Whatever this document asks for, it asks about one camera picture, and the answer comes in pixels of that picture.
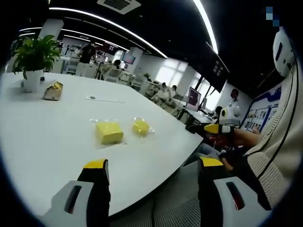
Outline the person's right hand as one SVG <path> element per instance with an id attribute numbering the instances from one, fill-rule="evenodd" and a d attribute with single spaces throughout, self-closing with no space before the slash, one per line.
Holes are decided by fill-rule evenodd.
<path id="1" fill-rule="evenodd" d="M 233 143 L 236 146 L 253 147 L 258 144 L 260 136 L 260 133 L 235 128 L 233 132 Z"/>

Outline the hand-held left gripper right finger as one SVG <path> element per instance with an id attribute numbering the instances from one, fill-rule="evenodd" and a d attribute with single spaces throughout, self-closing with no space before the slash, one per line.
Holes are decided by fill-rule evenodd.
<path id="1" fill-rule="evenodd" d="M 212 157 L 198 160 L 198 199 L 202 227 L 257 227 L 270 214 L 257 193 L 223 163 Z"/>

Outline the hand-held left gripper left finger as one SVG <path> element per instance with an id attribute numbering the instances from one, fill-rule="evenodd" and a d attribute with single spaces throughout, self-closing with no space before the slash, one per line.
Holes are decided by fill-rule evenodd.
<path id="1" fill-rule="evenodd" d="M 108 227 L 110 201 L 108 160 L 91 161 L 52 197 L 42 222 L 46 227 Z"/>

